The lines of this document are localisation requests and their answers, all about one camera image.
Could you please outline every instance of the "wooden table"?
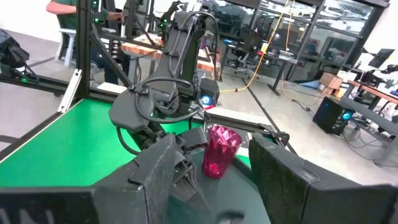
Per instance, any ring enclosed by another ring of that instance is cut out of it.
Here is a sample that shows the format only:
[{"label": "wooden table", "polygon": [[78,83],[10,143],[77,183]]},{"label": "wooden table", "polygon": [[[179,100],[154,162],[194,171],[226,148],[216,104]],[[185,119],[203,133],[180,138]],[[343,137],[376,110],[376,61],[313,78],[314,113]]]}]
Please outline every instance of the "wooden table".
[{"label": "wooden table", "polygon": [[[156,44],[162,45],[161,37],[159,37],[156,34],[149,34],[149,36]],[[145,35],[136,37],[134,40],[143,42],[146,44],[150,44],[148,38]],[[138,63],[138,60],[134,60],[134,57],[140,57],[140,56],[146,55],[143,58],[147,58],[147,59],[151,60],[149,73],[152,74],[155,69],[154,62],[158,62],[163,54],[163,52],[161,50],[155,50],[155,49],[152,49],[149,47],[144,47],[141,45],[131,44],[131,43],[124,43],[124,44],[122,44],[121,48],[125,54],[131,55],[133,58],[130,61],[130,68],[129,68],[129,78],[132,81],[134,81],[134,77],[136,76],[137,63]],[[206,75],[208,75],[208,73],[210,73],[210,76],[213,76],[213,74],[214,74],[213,59],[212,59],[212,57],[209,56],[208,48],[200,49],[198,56],[202,57],[202,58],[208,58],[208,61],[198,59],[197,70],[205,73]],[[221,70],[221,66],[217,65],[216,72],[219,72],[220,70]]]},{"label": "wooden table", "polygon": [[358,83],[356,81],[348,80],[348,83],[359,87],[358,88],[359,90],[365,90],[367,92],[372,93],[377,98],[383,98],[383,99],[385,99],[385,100],[387,100],[387,101],[389,101],[391,103],[395,103],[395,104],[398,105],[398,98],[396,98],[395,96],[393,96],[393,95],[391,95],[389,93],[383,93],[383,92],[381,92],[381,91],[379,91],[379,90],[377,90],[377,89],[375,89],[375,88],[373,88],[371,86],[363,85],[363,84],[360,84],[360,83]]}]

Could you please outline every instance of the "green mat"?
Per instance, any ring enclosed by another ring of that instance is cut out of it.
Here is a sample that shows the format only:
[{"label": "green mat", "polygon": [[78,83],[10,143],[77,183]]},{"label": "green mat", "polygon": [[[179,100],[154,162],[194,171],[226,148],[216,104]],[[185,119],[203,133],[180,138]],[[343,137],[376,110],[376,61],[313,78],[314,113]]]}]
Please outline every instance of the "green mat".
[{"label": "green mat", "polygon": [[[91,100],[74,106],[0,163],[0,187],[87,186],[129,162],[134,156],[119,142],[108,116],[110,107]],[[179,134],[188,129],[188,121],[163,128]],[[127,133],[123,136],[137,149]],[[250,165],[249,158],[238,157]]]}]

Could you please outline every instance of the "concrete floor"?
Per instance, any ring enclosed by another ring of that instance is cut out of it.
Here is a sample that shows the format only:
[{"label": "concrete floor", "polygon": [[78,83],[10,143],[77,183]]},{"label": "concrete floor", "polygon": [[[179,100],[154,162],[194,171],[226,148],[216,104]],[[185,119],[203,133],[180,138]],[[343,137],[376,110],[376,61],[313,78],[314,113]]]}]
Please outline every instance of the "concrete floor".
[{"label": "concrete floor", "polygon": [[[29,49],[32,63],[47,59],[57,51],[57,43],[10,33],[23,48]],[[38,47],[41,44],[46,46],[44,51],[37,50],[41,49]],[[140,63],[143,78],[145,78],[144,74],[148,74],[149,61],[142,60]],[[66,81],[70,79],[73,71],[73,68],[65,68],[54,61],[35,66],[33,69],[39,75]],[[224,72],[233,74],[233,71],[229,68]],[[220,90],[245,86],[242,79],[227,74],[223,74],[223,82],[219,83]],[[103,75],[97,74],[95,80],[102,82]],[[302,158],[360,184],[398,184],[398,169],[380,168],[375,166],[373,162],[363,159],[353,152],[341,137],[325,134],[312,122],[310,114],[289,99],[294,98],[306,105],[312,105],[311,109],[315,112],[323,98],[319,92],[285,82],[286,96],[283,94],[276,96],[265,85],[265,83],[273,83],[273,81],[270,77],[261,76],[260,79],[255,79],[248,89],[237,93],[222,93],[219,99],[222,102],[220,107],[260,116],[268,121],[268,124],[271,124],[271,121],[266,118],[261,110],[262,106],[279,129],[290,134],[290,144]],[[261,103],[260,105],[256,103],[249,89],[256,95]],[[281,83],[278,90],[283,93]],[[0,83],[0,134],[21,137],[53,114],[58,108],[60,100],[51,93]],[[353,132],[352,126],[347,127],[346,133],[349,140],[356,139],[358,136],[358,132]],[[370,142],[373,138],[362,131],[361,138],[353,141],[352,145],[363,145],[361,140]],[[0,150],[6,146],[7,144],[0,142]],[[380,155],[382,150],[381,147],[366,146],[358,149],[358,153],[375,158]],[[395,154],[387,163],[394,166],[398,165],[398,155]]]}]

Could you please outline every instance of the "blue light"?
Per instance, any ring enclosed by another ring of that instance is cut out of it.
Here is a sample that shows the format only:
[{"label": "blue light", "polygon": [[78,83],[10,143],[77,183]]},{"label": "blue light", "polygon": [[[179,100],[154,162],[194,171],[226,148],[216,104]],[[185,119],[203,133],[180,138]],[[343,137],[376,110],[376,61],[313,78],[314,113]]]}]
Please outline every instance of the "blue light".
[{"label": "blue light", "polygon": [[201,98],[201,102],[202,102],[204,105],[211,105],[211,97],[210,97],[210,96],[207,96],[207,95],[204,95],[204,96],[202,96],[202,98]]},{"label": "blue light", "polygon": [[343,120],[348,120],[348,119],[351,119],[352,116],[353,116],[352,112],[344,112],[341,118]]}]

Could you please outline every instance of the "pink cup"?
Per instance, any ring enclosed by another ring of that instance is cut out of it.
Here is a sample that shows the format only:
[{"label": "pink cup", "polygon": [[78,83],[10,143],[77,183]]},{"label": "pink cup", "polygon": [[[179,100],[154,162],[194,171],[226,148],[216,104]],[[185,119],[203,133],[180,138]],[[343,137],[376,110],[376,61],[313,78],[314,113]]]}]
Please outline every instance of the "pink cup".
[{"label": "pink cup", "polygon": [[235,131],[213,126],[208,132],[208,146],[201,165],[203,173],[214,179],[222,178],[241,144],[242,138]]}]

